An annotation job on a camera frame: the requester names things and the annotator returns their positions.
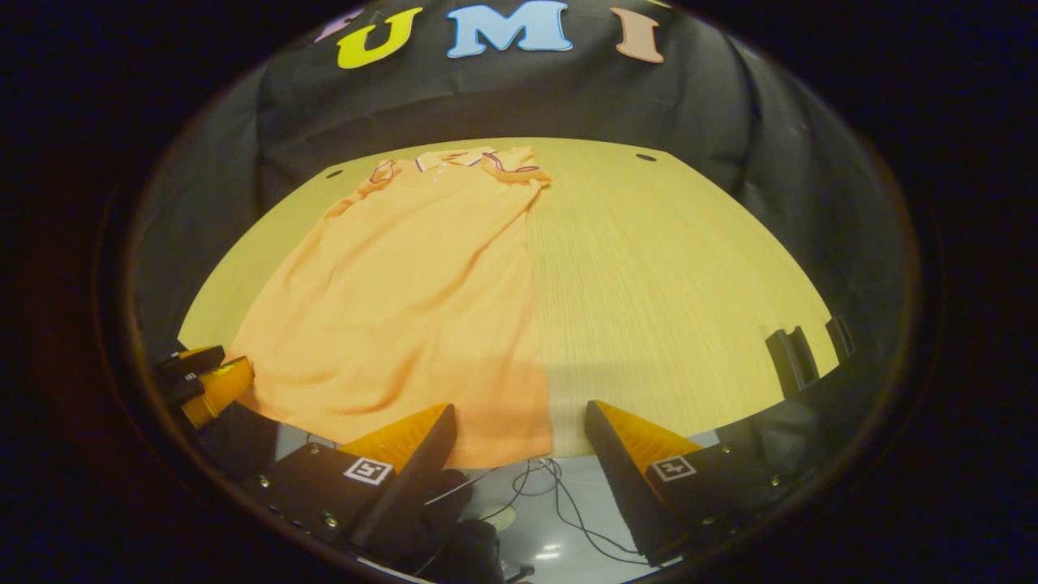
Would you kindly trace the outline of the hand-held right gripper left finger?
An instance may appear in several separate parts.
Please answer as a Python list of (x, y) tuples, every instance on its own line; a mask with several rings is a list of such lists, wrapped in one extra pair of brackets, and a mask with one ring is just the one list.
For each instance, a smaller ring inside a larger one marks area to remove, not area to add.
[(400, 560), (457, 438), (453, 404), (437, 404), (333, 448), (315, 441), (244, 479), (267, 513), (342, 552)]

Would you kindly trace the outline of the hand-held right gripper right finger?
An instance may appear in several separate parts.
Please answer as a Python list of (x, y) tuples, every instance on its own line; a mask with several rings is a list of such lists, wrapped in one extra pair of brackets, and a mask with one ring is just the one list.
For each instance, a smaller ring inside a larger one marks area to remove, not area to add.
[(653, 568), (742, 535), (800, 486), (746, 446), (701, 446), (601, 400), (586, 404), (583, 428)]

